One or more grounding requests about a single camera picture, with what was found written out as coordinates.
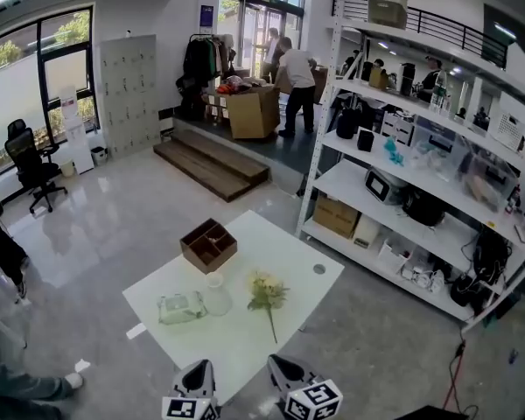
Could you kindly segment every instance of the black and white marker cube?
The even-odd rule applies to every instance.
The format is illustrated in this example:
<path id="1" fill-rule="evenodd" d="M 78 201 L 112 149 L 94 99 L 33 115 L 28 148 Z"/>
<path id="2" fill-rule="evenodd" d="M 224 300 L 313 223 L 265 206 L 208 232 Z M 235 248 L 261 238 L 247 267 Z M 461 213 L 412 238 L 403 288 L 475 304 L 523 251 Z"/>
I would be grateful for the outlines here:
<path id="1" fill-rule="evenodd" d="M 285 413 L 296 420 L 325 420 L 340 411 L 342 394 L 333 380 L 294 390 L 286 399 Z"/>
<path id="2" fill-rule="evenodd" d="M 165 396 L 161 403 L 164 420 L 216 420 L 215 403 L 210 398 L 173 398 Z"/>

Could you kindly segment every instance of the trash can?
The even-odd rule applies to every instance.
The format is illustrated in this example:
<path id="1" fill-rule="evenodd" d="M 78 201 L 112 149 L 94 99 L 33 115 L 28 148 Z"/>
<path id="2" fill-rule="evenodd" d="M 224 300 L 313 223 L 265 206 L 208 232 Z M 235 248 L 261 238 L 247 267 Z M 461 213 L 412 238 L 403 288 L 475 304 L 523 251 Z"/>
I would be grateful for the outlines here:
<path id="1" fill-rule="evenodd" d="M 91 157 L 95 166 L 103 165 L 107 162 L 107 150 L 101 146 L 95 146 L 91 150 Z"/>
<path id="2" fill-rule="evenodd" d="M 65 164 L 62 164 L 60 166 L 60 171 L 62 172 L 62 175 L 65 178 L 71 178 L 74 175 L 75 168 L 74 168 L 74 162 L 72 160 L 66 162 Z"/>

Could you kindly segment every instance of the shelving unit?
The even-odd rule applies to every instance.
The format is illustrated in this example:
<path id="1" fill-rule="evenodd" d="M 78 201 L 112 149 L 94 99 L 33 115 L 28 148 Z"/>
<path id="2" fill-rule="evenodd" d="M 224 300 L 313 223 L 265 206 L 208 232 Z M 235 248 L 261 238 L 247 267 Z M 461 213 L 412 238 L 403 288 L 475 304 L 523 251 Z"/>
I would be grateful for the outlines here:
<path id="1" fill-rule="evenodd" d="M 336 13 L 342 14 L 343 11 L 339 9 Z M 504 91 L 509 92 L 514 98 L 524 104 L 525 87 L 522 83 L 513 79 L 509 73 L 500 70 L 493 64 L 476 56 L 473 57 L 462 50 L 456 50 L 453 46 L 445 44 L 444 42 L 387 26 L 346 20 L 341 17 L 335 18 L 331 57 L 329 59 L 329 78 L 322 101 L 323 109 L 319 120 L 315 150 L 311 160 L 311 169 L 307 179 L 304 201 L 297 224 L 297 235 L 300 236 L 303 232 L 323 242 L 330 248 L 337 250 L 341 254 L 370 269 L 375 274 L 390 281 L 392 284 L 447 312 L 454 318 L 465 322 L 463 328 L 463 333 L 465 333 L 494 310 L 525 277 L 525 242 L 522 242 L 515 230 L 516 226 L 521 228 L 525 237 L 525 230 L 522 229 L 522 227 L 524 227 L 523 220 L 515 215 L 492 212 L 488 207 L 469 196 L 467 192 L 464 191 L 461 182 L 457 179 L 447 182 L 430 169 L 412 168 L 410 161 L 407 159 L 410 156 L 409 147 L 398 143 L 397 151 L 402 154 L 404 159 L 402 165 L 393 163 L 389 160 L 389 155 L 383 147 L 385 137 L 380 134 L 374 134 L 374 144 L 370 152 L 365 152 L 357 148 L 357 136 L 354 136 L 352 140 L 344 140 L 339 138 L 335 131 L 326 134 L 331 100 L 336 95 L 336 90 L 343 89 L 361 95 L 362 97 L 371 98 L 405 109 L 411 114 L 424 117 L 452 130 L 470 142 L 492 152 L 494 155 L 510 163 L 513 167 L 519 169 L 524 177 L 525 160 L 520 154 L 506 148 L 488 133 L 480 129 L 475 129 L 461 119 L 434 113 L 429 110 L 427 105 L 416 99 L 401 96 L 394 92 L 381 91 L 377 88 L 370 87 L 365 81 L 359 79 L 349 80 L 348 78 L 343 78 L 338 80 L 336 78 L 336 65 L 338 64 L 339 58 L 341 34 L 345 26 L 360 31 L 362 51 L 364 52 L 354 61 L 351 70 L 346 73 L 346 76 L 349 76 L 362 62 L 362 58 L 365 56 L 365 45 L 367 44 L 368 37 L 375 37 L 376 39 L 388 39 L 389 41 L 404 43 L 406 46 L 428 53 L 438 54 L 441 52 L 444 57 L 449 57 L 452 61 L 464 67 L 469 66 L 485 79 L 492 80 L 493 83 L 501 87 Z M 324 146 L 340 153 L 339 162 L 317 178 L 319 160 Z M 356 159 L 358 163 L 344 159 L 344 155 Z M 362 212 L 386 228 L 393 230 L 414 242 L 416 245 L 428 250 L 433 255 L 445 260 L 452 265 L 456 271 L 473 273 L 473 270 L 470 269 L 471 262 L 469 258 L 473 256 L 474 244 L 472 240 L 478 232 L 461 220 L 450 216 L 448 213 L 440 225 L 435 228 L 426 227 L 408 217 L 399 206 L 387 206 L 381 203 L 365 187 L 365 175 L 367 167 L 369 166 L 393 174 L 413 186 L 422 188 L 427 193 L 445 201 L 447 204 L 469 215 L 481 224 L 490 227 L 509 241 L 513 248 L 513 254 L 507 261 L 507 268 L 504 274 L 492 285 L 481 282 L 493 292 L 489 305 L 481 314 L 474 317 L 474 313 L 470 307 L 461 307 L 453 302 L 449 293 L 449 285 L 446 285 L 438 294 L 434 294 L 429 290 L 416 286 L 411 281 L 403 278 L 399 273 L 383 269 L 381 262 L 376 259 L 382 245 L 381 238 L 376 239 L 370 248 L 364 249 L 354 244 L 352 240 L 343 238 L 328 228 L 319 225 L 310 217 L 308 214 L 309 203 L 312 190 L 315 188 L 326 193 L 329 197 L 340 200 Z"/>

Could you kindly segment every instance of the microwave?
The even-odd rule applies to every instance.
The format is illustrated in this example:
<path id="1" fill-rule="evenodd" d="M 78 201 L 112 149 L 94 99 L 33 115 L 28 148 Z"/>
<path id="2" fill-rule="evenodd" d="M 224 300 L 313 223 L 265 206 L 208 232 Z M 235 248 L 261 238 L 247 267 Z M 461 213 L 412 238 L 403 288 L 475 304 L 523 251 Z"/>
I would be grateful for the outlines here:
<path id="1" fill-rule="evenodd" d="M 373 166 L 367 170 L 366 188 L 383 204 L 396 206 L 402 203 L 402 190 L 408 184 L 392 174 Z"/>

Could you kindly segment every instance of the flower stem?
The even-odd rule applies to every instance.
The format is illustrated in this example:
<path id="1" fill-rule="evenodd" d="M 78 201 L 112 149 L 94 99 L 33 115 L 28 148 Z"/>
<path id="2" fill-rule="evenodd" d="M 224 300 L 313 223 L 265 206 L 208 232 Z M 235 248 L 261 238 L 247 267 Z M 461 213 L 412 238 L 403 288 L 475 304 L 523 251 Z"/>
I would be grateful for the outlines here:
<path id="1" fill-rule="evenodd" d="M 273 334 L 273 336 L 274 336 L 274 341 L 275 341 L 276 343 L 278 343 L 277 332 L 276 332 L 275 329 L 274 329 L 274 321 L 272 320 L 272 308 L 270 308 L 270 305 L 267 305 L 267 306 L 266 306 L 266 313 L 269 315 L 270 326 L 272 327 L 272 334 Z"/>

